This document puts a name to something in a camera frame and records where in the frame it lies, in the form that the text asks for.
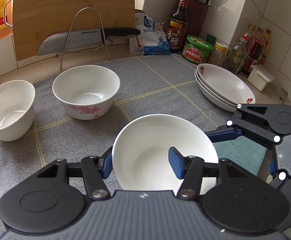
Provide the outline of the white bowl pink flowers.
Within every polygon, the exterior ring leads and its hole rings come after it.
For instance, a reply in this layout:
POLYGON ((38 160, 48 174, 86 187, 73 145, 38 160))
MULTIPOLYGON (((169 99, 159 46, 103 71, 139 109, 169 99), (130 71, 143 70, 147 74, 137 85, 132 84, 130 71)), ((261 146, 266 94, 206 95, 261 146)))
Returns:
POLYGON ((52 85, 54 96, 65 112, 78 120, 103 116, 120 89, 120 78, 103 66, 84 65, 66 70, 52 85))

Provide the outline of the tall plain white bowl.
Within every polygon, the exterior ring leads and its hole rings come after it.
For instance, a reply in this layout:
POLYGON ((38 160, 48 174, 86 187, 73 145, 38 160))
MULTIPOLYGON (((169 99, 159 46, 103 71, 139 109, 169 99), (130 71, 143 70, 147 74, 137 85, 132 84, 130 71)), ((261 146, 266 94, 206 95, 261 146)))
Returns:
POLYGON ((25 135, 34 121, 34 86, 25 80, 0 85, 0 140, 14 141, 25 135))

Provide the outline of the santoku kitchen knife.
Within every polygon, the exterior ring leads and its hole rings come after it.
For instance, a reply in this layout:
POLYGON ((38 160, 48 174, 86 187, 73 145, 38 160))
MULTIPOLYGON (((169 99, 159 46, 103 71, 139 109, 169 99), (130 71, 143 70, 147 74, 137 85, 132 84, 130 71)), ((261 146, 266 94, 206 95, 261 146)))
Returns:
MULTIPOLYGON (((132 27, 104 28, 105 38, 137 36, 141 31, 132 27)), ((39 46, 37 56, 62 53, 68 32, 47 37, 39 46)), ((77 50, 94 45, 105 44, 101 28, 71 31, 66 49, 77 50)))

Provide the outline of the top white floral plate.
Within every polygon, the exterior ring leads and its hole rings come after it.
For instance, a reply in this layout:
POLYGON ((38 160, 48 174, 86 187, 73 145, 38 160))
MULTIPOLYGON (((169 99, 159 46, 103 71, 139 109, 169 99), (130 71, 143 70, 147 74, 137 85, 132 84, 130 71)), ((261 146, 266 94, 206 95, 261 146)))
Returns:
POLYGON ((232 104, 256 103, 252 90, 235 74, 217 65, 202 63, 197 66, 199 79, 215 94, 232 104))

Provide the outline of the middle white plate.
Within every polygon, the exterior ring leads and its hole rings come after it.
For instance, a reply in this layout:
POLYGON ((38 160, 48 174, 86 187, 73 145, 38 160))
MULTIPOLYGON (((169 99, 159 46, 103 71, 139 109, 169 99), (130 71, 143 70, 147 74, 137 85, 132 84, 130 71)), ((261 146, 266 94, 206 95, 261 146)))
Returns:
MULTIPOLYGON (((197 77, 199 78, 198 72, 197 70, 195 71, 195 75, 197 75, 197 77)), ((201 83, 201 85, 203 86, 203 88, 205 88, 208 93, 210 93, 212 96, 214 96, 215 98, 219 99, 221 102, 228 104, 229 106, 232 106, 236 109, 235 105, 232 103, 229 103, 228 101, 226 101, 225 99, 221 98, 220 96, 216 95, 213 91, 211 91, 199 78, 199 82, 201 83)))

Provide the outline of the clear red cap bottle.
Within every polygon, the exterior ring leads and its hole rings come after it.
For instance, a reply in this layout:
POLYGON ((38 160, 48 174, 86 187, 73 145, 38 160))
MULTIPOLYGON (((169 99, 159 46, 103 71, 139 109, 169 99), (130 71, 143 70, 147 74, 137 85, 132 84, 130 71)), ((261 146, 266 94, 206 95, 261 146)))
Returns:
POLYGON ((248 38, 245 35, 242 35, 239 38, 239 42, 230 46, 222 64, 223 68, 232 72, 233 74, 237 74, 246 56, 247 42, 248 42, 248 38))

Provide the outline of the yellow lid spice jar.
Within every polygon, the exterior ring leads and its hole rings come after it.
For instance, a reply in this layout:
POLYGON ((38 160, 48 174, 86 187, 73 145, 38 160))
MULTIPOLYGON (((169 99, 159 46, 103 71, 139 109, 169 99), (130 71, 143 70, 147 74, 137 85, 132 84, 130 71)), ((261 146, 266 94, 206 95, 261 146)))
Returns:
POLYGON ((228 46, 225 46, 219 42, 216 42, 210 54, 208 63, 214 64, 217 66, 222 66, 227 49, 228 49, 228 46))

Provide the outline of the oil bottle yellow cap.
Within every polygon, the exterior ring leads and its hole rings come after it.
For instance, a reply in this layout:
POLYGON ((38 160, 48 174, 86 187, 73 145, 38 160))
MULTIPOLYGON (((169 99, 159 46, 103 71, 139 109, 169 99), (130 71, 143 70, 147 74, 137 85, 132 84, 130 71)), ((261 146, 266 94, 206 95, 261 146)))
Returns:
POLYGON ((267 55, 268 55, 269 50, 270 50, 271 43, 272 43, 270 29, 266 29, 266 31, 263 33, 263 38, 264 38, 264 41, 265 41, 265 43, 264 43, 264 52, 262 53, 261 58, 260 58, 260 60, 258 62, 261 65, 265 63, 267 55))

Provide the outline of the grey checked cloth mat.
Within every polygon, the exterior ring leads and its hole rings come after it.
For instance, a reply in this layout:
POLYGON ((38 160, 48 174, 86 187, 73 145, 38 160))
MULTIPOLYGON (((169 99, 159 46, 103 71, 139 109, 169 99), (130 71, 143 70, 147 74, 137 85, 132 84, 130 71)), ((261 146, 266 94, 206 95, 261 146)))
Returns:
MULTIPOLYGON (((34 83, 35 118, 28 133, 0 142, 0 198, 57 158, 77 162, 102 155, 129 122, 148 114, 184 118, 203 131, 225 124, 231 113, 209 102, 194 78, 195 66, 179 55, 133 57, 104 63, 117 73, 120 90, 110 110, 94 120, 71 118, 52 92, 54 77, 34 83)), ((0 235, 5 231, 0 220, 0 235)))

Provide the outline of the green lid sauce jar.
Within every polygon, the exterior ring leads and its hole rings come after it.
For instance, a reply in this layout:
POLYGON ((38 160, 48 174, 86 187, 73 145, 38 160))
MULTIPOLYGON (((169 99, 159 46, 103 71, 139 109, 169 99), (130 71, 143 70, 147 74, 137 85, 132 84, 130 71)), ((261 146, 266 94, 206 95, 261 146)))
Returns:
POLYGON ((182 56, 189 62, 201 64, 207 61, 212 50, 213 46, 205 40, 194 35, 188 35, 182 56))

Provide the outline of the green lid small jar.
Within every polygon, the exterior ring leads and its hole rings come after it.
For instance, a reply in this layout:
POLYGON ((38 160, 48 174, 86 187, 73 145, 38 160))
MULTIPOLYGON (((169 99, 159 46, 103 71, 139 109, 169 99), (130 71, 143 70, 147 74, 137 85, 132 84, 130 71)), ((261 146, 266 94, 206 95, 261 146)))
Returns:
POLYGON ((208 34, 206 37, 206 42, 208 42, 211 46, 214 46, 216 43, 216 37, 214 35, 208 34))

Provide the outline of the dark vinegar bottle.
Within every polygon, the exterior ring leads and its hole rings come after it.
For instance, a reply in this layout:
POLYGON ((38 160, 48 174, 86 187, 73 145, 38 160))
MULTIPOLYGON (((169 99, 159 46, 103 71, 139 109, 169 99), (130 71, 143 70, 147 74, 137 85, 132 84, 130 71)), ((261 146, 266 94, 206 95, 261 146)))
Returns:
POLYGON ((176 53, 181 48, 184 32, 188 23, 187 4, 188 0, 179 0, 177 11, 172 14, 169 27, 165 32, 171 53, 176 53))

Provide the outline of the white blue salt bag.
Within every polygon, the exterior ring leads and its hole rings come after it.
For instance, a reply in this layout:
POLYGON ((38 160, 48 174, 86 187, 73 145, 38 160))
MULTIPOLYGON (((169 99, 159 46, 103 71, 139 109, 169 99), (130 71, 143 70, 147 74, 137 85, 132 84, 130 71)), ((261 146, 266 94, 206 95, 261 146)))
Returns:
POLYGON ((129 38, 130 53, 143 56, 170 54, 170 46, 161 22, 153 20, 141 10, 136 10, 135 22, 141 33, 129 38))

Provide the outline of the bamboo cutting board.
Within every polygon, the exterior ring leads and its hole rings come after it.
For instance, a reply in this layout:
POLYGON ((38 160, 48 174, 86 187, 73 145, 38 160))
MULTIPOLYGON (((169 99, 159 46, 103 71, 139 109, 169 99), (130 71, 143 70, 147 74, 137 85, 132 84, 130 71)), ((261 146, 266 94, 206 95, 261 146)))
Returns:
POLYGON ((37 55, 50 35, 100 27, 134 27, 135 0, 13 0, 17 61, 37 55))

